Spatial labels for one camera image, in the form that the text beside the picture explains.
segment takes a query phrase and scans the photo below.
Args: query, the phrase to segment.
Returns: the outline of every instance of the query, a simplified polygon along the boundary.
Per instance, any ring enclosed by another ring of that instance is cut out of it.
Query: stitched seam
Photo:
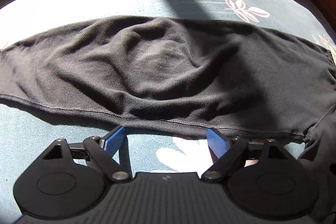
[[[13,97],[13,98],[18,98],[21,99],[29,104],[36,105],[36,106],[43,106],[49,109],[59,109],[59,110],[80,110],[80,111],[86,111],[86,112],[96,112],[96,113],[105,113],[105,114],[111,114],[113,116],[119,117],[119,118],[125,118],[125,119],[132,119],[130,117],[126,117],[124,115],[116,114],[114,112],[111,112],[109,110],[101,110],[101,109],[94,109],[94,108],[76,108],[76,107],[55,107],[55,106],[50,106],[46,105],[43,103],[37,103],[37,102],[31,102],[27,100],[26,98],[23,98],[21,96],[13,95],[13,94],[0,94],[0,98],[5,98],[6,97]],[[304,136],[303,133],[300,132],[291,132],[290,130],[277,130],[277,131],[264,131],[264,130],[255,130],[255,129],[248,129],[248,128],[241,128],[241,127],[233,127],[233,126],[214,126],[202,122],[186,122],[178,119],[171,119],[171,120],[159,120],[162,122],[169,122],[169,123],[178,123],[186,126],[197,126],[197,127],[202,127],[202,128],[216,128],[216,129],[222,129],[222,130],[233,130],[233,131],[245,131],[245,132],[252,132],[252,133],[269,133],[269,134],[278,134],[278,133],[291,133],[299,136]]]
[[[319,119],[319,121],[307,132],[307,136],[311,137],[313,140],[315,140],[315,138],[310,134],[313,130],[315,130],[315,128],[320,124],[320,122],[323,120],[323,118],[334,108],[336,107],[336,103],[332,105],[331,108],[328,109],[328,111],[326,113],[324,113],[324,115],[321,117],[321,119]]]

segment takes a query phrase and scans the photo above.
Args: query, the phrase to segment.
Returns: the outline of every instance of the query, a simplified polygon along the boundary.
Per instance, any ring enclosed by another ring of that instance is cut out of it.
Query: printed leaf pattern
[[[333,56],[334,62],[336,63],[336,47],[332,45],[329,37],[327,37],[325,34],[323,36],[319,35],[319,38],[321,39],[322,43],[321,44],[318,39],[313,36],[313,39],[315,40],[316,44],[320,45],[320,46],[325,46],[328,50],[331,51],[331,54]]]
[[[195,141],[190,137],[173,136],[173,141],[182,152],[166,147],[156,152],[157,159],[169,168],[179,173],[197,172],[201,176],[213,164],[207,140]]]
[[[225,3],[227,6],[230,7],[226,8],[226,10],[233,10],[240,19],[248,23],[250,23],[250,20],[253,20],[254,22],[259,22],[256,16],[264,18],[268,18],[270,16],[268,12],[257,7],[250,7],[246,10],[246,4],[242,0],[236,1],[237,8],[232,0],[225,0]]]

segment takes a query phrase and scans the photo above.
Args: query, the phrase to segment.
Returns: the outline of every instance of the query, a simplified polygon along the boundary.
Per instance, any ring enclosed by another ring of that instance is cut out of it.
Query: round bolt head
[[[125,180],[129,178],[129,174],[124,171],[118,171],[113,173],[112,178],[115,180]]]
[[[204,177],[210,180],[219,179],[221,174],[217,171],[207,171],[204,173]]]

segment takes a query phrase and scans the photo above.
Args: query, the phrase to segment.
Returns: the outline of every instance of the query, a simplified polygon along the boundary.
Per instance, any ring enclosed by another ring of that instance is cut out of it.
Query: bed sheet
[[[0,0],[0,47],[61,25],[113,15],[245,21],[305,38],[331,50],[336,34],[309,0]],[[12,196],[17,177],[54,139],[82,141],[113,125],[55,124],[26,109],[0,104],[0,222],[20,211]],[[198,172],[211,164],[206,140],[185,140],[128,129],[132,172]],[[286,148],[298,157],[304,144]]]

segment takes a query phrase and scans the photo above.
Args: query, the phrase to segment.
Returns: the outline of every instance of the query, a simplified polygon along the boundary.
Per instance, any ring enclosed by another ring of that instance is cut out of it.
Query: circular mount
[[[318,187],[303,168],[287,160],[257,163],[235,172],[227,183],[232,200],[257,217],[281,220],[307,214]]]
[[[70,150],[68,154],[62,151],[54,159],[46,155],[39,156],[14,184],[14,198],[22,213],[42,219],[64,219],[84,212],[103,195],[102,175],[74,163]]]

